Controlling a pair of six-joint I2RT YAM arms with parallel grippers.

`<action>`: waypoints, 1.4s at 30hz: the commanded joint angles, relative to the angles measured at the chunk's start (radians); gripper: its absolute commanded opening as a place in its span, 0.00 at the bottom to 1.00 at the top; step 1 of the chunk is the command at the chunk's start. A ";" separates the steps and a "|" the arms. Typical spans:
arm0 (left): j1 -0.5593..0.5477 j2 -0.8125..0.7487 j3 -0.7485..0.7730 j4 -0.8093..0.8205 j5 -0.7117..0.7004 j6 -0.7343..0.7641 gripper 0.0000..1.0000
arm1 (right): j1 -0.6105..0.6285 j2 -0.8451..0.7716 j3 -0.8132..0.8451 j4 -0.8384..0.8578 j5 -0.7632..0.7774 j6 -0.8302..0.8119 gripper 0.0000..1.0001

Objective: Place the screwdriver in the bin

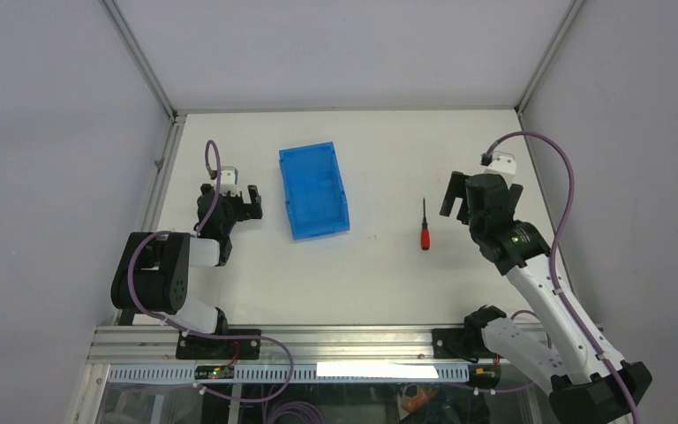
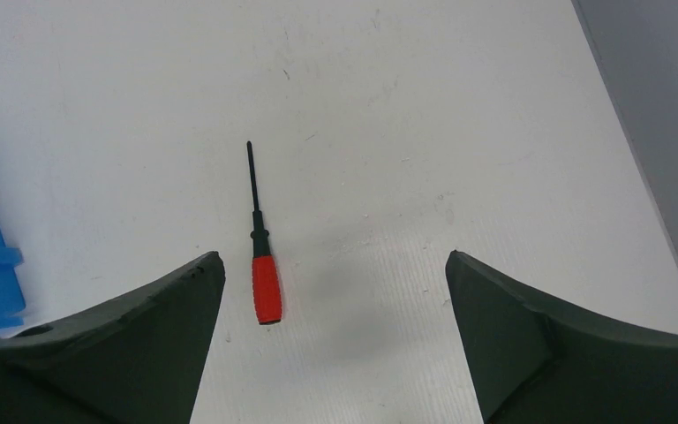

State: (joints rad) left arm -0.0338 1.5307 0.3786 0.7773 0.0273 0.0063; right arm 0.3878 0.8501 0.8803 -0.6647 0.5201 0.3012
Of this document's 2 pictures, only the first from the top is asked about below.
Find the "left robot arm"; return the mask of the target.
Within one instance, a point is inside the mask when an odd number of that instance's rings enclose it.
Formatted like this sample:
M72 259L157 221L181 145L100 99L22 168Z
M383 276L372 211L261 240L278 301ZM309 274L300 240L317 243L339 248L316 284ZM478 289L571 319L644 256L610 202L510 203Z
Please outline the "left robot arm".
M127 239L110 288L113 306L145 314L163 324L195 334L196 346L210 359L230 348L225 313L188 293L191 268L223 267L232 251L231 233L237 223L263 217L256 185L247 186L249 201L237 186L219 193L211 184L200 188L197 217L200 232L133 232Z

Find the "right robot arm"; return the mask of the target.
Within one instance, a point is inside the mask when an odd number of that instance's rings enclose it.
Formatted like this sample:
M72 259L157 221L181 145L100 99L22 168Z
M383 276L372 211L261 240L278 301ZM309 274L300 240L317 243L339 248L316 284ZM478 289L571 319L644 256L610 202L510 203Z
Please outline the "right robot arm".
M467 315L451 355L478 361L500 356L547 395L561 423L610 423L627 415L638 422L637 405L652 383L644 363L628 362L591 323L551 268L552 249L531 223L515 218L523 188L493 173L452 173L441 215L456 215L469 229L482 256L516 288L537 316L552 344L525 335L507 314L482 306Z

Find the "red handled screwdriver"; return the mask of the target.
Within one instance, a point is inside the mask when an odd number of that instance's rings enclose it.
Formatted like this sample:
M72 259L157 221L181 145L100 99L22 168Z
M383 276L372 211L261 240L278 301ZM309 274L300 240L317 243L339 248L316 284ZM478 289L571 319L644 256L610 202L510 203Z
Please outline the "red handled screwdriver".
M426 199L422 200L423 216L421 222L421 232L420 232L420 248L423 251L428 251L431 247L431 237L428 229L428 222L426 216Z

